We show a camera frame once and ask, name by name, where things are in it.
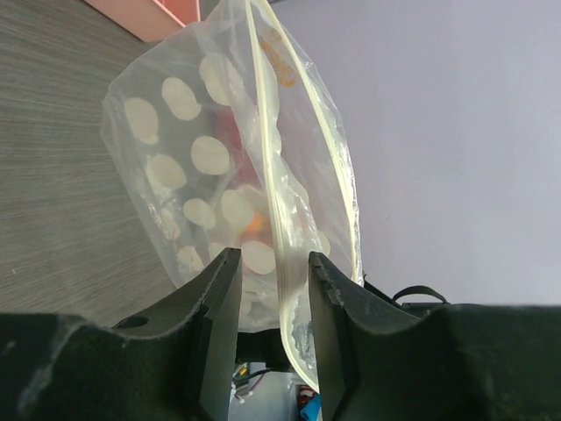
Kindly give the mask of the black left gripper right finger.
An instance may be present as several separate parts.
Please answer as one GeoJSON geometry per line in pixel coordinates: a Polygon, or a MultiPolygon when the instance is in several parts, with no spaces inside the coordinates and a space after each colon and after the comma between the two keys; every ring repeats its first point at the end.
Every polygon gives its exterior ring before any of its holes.
{"type": "Polygon", "coordinates": [[[557,420],[560,310],[443,304],[417,317],[309,256],[326,420],[557,420]]]}

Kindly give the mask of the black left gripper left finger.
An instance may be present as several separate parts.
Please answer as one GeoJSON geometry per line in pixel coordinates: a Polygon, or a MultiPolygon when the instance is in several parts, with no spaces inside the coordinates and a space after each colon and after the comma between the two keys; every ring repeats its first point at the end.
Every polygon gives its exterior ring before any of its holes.
{"type": "Polygon", "coordinates": [[[102,327],[74,315],[1,316],[4,420],[225,420],[238,339],[241,252],[102,327]]]}

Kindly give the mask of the clear polka dot zip bag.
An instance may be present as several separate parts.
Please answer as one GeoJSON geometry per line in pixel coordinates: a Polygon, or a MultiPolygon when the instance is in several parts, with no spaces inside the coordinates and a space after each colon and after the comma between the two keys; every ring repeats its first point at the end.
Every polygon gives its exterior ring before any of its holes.
{"type": "Polygon", "coordinates": [[[362,283],[359,207],[337,107],[266,1],[222,1],[133,61],[102,138],[173,284],[242,254],[238,328],[277,328],[319,386],[308,259],[362,283]]]}

